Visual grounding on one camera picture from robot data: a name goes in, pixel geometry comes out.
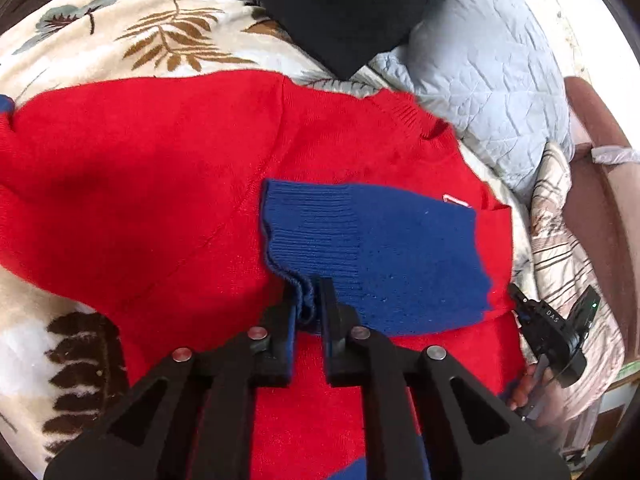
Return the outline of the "person's right hand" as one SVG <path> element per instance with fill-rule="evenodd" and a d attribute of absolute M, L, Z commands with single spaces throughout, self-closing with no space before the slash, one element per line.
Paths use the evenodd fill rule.
<path fill-rule="evenodd" d="M 536 420 L 536 424 L 538 427 L 558 426 L 564 419 L 562 388 L 558 382 L 553 379 L 552 371 L 548 368 L 544 371 L 542 378 L 537 380 L 535 378 L 536 367 L 536 364 L 530 364 L 526 368 L 526 372 L 512 391 L 506 405 L 511 411 L 515 411 L 517 408 L 524 408 L 529 402 L 529 396 L 534 388 L 541 384 L 547 385 L 540 399 L 542 402 L 542 411 Z"/>

